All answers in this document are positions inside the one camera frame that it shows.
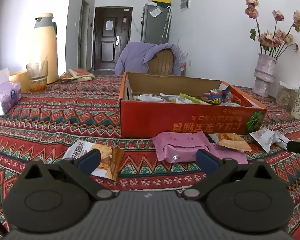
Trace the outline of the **white silver snack pack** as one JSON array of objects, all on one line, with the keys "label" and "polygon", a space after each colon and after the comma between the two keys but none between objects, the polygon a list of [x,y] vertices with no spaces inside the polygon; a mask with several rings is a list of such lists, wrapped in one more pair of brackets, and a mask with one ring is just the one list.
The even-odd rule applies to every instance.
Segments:
[{"label": "white silver snack pack", "polygon": [[133,96],[133,99],[142,102],[167,102],[163,97],[152,94],[135,95]]}]

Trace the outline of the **pink snack pack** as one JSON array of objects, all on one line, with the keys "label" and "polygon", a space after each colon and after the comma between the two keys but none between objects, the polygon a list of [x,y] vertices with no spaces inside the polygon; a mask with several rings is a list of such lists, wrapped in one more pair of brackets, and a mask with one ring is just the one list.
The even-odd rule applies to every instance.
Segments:
[{"label": "pink snack pack", "polygon": [[196,152],[200,149],[206,150],[219,159],[228,157],[235,159],[239,164],[248,163],[242,150],[232,150],[211,143],[203,132],[162,132],[151,140],[156,150],[157,159],[170,164],[194,162],[196,161]]}]

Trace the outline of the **white flat snack wrapper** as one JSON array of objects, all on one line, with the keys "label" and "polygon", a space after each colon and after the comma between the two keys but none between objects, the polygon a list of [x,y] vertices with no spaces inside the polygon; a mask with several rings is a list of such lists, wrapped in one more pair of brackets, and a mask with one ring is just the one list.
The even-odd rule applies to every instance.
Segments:
[{"label": "white flat snack wrapper", "polygon": [[272,144],[277,144],[284,150],[287,150],[287,143],[290,141],[279,131],[271,131],[266,128],[259,129],[249,135],[258,142],[258,144],[267,152],[270,152]]}]

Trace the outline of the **red silver snack bag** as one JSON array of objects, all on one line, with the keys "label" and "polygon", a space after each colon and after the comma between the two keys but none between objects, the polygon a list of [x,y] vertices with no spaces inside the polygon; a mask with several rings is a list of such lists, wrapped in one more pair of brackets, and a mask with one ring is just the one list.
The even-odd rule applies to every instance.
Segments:
[{"label": "red silver snack bag", "polygon": [[212,89],[208,92],[205,92],[198,99],[211,105],[241,105],[241,100],[232,94],[231,86],[226,87],[226,89]]}]

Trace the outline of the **red cardboard box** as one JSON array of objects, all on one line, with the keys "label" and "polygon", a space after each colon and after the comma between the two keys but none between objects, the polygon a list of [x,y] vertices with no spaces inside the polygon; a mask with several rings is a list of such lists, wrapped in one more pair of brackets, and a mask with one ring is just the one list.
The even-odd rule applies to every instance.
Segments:
[{"label": "red cardboard box", "polygon": [[[197,97],[212,89],[230,89],[236,106],[175,102],[144,102],[143,94]],[[125,72],[119,95],[120,126],[124,138],[151,138],[161,132],[236,133],[261,127],[267,107],[225,81],[184,76],[159,76]]]}]

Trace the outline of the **pink ceramic vase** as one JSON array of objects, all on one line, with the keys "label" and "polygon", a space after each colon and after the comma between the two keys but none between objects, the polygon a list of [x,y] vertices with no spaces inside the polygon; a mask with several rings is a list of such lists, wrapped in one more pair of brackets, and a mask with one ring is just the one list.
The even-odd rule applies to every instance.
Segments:
[{"label": "pink ceramic vase", "polygon": [[275,79],[277,59],[266,54],[259,54],[254,72],[255,84],[253,93],[267,98],[270,93],[270,86]]}]

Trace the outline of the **glass cup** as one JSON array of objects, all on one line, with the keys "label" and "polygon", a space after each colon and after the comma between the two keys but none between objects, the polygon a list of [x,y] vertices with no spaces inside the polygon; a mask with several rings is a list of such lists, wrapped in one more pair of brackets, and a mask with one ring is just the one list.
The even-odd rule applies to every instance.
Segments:
[{"label": "glass cup", "polygon": [[30,81],[30,91],[41,92],[47,88],[48,62],[31,63],[26,65]]}]

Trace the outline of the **purple tissue pack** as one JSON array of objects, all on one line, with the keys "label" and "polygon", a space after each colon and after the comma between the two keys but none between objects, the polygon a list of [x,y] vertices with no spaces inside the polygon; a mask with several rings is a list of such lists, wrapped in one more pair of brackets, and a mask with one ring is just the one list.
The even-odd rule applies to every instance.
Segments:
[{"label": "purple tissue pack", "polygon": [[10,71],[0,70],[0,116],[5,115],[21,98],[21,85],[10,81]]}]

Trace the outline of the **yellow round container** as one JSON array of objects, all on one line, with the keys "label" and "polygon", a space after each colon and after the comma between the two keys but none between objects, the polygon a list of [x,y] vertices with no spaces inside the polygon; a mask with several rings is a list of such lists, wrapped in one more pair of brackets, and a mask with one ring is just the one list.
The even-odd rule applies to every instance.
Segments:
[{"label": "yellow round container", "polygon": [[10,81],[20,83],[22,93],[27,93],[31,89],[29,76],[26,70],[10,74]]}]

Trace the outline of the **wooden chair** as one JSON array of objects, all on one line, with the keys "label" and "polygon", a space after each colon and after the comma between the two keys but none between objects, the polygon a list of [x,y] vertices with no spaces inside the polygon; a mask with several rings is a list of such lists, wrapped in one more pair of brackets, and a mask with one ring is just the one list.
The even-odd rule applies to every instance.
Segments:
[{"label": "wooden chair", "polygon": [[171,49],[159,51],[148,62],[148,72],[151,75],[172,75],[174,55]]}]

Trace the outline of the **purple jacket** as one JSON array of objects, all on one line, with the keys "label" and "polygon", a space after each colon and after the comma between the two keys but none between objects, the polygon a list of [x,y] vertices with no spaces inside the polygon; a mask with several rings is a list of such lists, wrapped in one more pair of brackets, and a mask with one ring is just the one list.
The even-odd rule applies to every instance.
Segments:
[{"label": "purple jacket", "polygon": [[115,65],[116,76],[123,75],[124,72],[147,73],[149,66],[148,62],[153,59],[158,52],[170,49],[174,56],[173,75],[181,75],[180,64],[177,61],[178,50],[174,44],[163,43],[145,43],[145,42],[129,42]]}]

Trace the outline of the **dark brown door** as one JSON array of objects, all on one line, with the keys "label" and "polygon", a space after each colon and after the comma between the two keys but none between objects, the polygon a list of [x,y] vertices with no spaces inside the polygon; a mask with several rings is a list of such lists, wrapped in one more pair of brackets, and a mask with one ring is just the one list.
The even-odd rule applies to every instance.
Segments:
[{"label": "dark brown door", "polygon": [[96,7],[93,71],[114,74],[116,63],[130,41],[132,7]]}]

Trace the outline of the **yellow thermos jug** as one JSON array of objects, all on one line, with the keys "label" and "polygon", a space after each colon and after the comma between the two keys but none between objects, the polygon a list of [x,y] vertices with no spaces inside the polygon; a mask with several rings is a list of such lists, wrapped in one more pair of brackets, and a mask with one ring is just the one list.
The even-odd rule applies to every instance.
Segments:
[{"label": "yellow thermos jug", "polygon": [[53,14],[45,12],[35,19],[34,34],[38,42],[40,61],[47,61],[47,83],[58,80],[57,24]]}]

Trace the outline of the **grey refrigerator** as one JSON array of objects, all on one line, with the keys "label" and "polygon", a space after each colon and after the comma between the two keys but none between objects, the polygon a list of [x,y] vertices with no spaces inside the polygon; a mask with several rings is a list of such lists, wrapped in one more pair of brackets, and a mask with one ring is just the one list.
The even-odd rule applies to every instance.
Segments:
[{"label": "grey refrigerator", "polygon": [[146,4],[143,7],[141,42],[164,44],[169,41],[172,7]]}]

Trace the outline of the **yellow box on fridge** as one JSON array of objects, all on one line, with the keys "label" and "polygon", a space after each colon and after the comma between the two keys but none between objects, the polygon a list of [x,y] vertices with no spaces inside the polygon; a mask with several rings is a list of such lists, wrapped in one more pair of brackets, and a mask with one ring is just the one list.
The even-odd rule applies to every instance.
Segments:
[{"label": "yellow box on fridge", "polygon": [[169,6],[171,4],[171,0],[152,0],[152,2],[160,3]]}]

